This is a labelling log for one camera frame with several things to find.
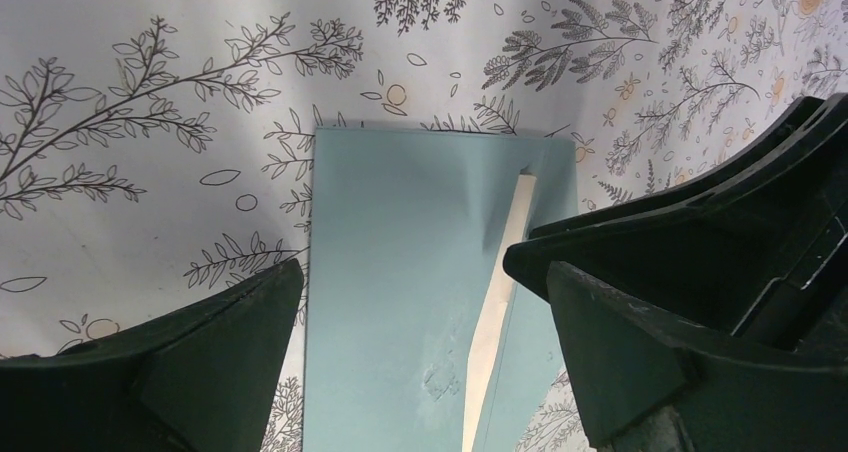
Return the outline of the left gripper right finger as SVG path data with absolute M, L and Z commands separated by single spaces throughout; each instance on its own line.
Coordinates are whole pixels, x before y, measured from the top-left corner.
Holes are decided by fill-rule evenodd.
M 566 263 L 547 288 L 589 444 L 606 451 L 843 451 L 845 364 L 695 324 Z

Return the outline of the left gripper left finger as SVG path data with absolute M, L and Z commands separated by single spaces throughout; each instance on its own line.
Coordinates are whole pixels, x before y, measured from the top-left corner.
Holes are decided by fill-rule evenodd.
M 162 317 L 1 363 L 5 451 L 257 451 L 304 275 L 274 265 Z

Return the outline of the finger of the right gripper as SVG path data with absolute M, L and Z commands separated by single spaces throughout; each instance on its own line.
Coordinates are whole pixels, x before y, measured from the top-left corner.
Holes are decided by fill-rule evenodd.
M 847 337 L 847 97 L 795 100 L 684 184 L 534 229 L 505 271 L 541 298 L 566 262 L 662 309 L 783 350 Z

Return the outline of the cream paper letter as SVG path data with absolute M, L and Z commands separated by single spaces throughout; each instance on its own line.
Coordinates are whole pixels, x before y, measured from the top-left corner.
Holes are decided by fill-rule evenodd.
M 515 282 L 503 270 L 507 249 L 521 241 L 527 227 L 536 178 L 520 174 L 510 204 L 490 282 L 477 320 L 466 369 L 462 451 L 472 452 L 490 378 L 498 355 L 501 332 Z

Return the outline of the teal green envelope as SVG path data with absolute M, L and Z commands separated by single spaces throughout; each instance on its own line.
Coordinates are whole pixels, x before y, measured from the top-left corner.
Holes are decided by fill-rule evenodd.
M 496 359 L 469 370 L 490 285 L 528 230 L 576 213 L 565 139 L 316 133 L 307 451 L 512 451 L 563 364 L 548 305 L 508 282 Z

